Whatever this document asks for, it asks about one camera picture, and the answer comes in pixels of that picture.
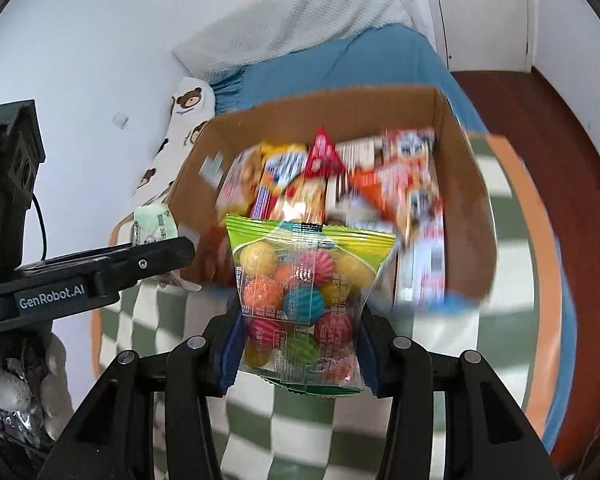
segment black cable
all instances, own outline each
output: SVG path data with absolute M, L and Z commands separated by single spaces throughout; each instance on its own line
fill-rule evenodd
M 42 219 L 42 211 L 40 209 L 40 203 L 36 198 L 36 195 L 33 195 L 33 203 L 36 206 L 36 211 L 38 212 L 38 220 L 40 221 L 40 231 L 42 232 L 42 260 L 46 260 L 46 231 L 45 231 L 45 221 Z

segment wooden floor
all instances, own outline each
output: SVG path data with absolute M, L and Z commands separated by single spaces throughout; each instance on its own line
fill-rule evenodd
M 562 246 L 578 317 L 573 389 L 552 453 L 562 469 L 582 455 L 600 420 L 600 158 L 538 72 L 454 75 L 488 129 L 524 160 Z

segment blue gumball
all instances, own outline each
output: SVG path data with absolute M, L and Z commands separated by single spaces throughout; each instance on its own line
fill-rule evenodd
M 286 295 L 284 309 L 289 320 L 311 326 L 324 313 L 324 298 L 311 285 L 298 285 Z

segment green checkered mat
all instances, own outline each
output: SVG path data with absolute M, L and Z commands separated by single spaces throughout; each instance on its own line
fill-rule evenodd
M 479 310 L 415 314 L 398 329 L 429 351 L 458 356 L 477 349 L 524 408 L 538 339 L 538 274 L 517 197 L 486 140 L 472 148 L 488 188 L 498 239 L 493 290 Z M 202 307 L 195 296 L 147 280 L 101 309 L 100 365 L 119 351 L 140 355 L 170 351 L 194 335 L 223 305 Z M 196 329 L 187 319 L 195 319 Z M 218 459 L 226 478 L 240 480 L 372 479 L 382 456 L 391 401 L 368 390 L 339 399 L 300 396 L 240 372 L 224 399 L 209 399 Z M 445 453 L 444 395 L 435 397 L 431 477 L 442 478 Z M 166 471 L 164 403 L 155 417 L 155 468 Z

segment yellow gumball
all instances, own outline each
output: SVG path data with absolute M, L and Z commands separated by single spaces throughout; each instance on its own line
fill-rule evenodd
M 261 368 L 269 362 L 270 357 L 270 349 L 258 348 L 249 340 L 244 344 L 244 364 L 247 366 Z
M 273 274 L 276 270 L 276 251 L 266 242 L 254 242 L 240 251 L 240 266 L 251 276 Z
M 349 285 L 344 280 L 337 280 L 337 276 L 319 290 L 327 306 L 341 306 L 349 297 Z
M 353 254 L 342 254 L 336 261 L 336 272 L 344 276 L 352 288 L 373 285 L 376 273 Z

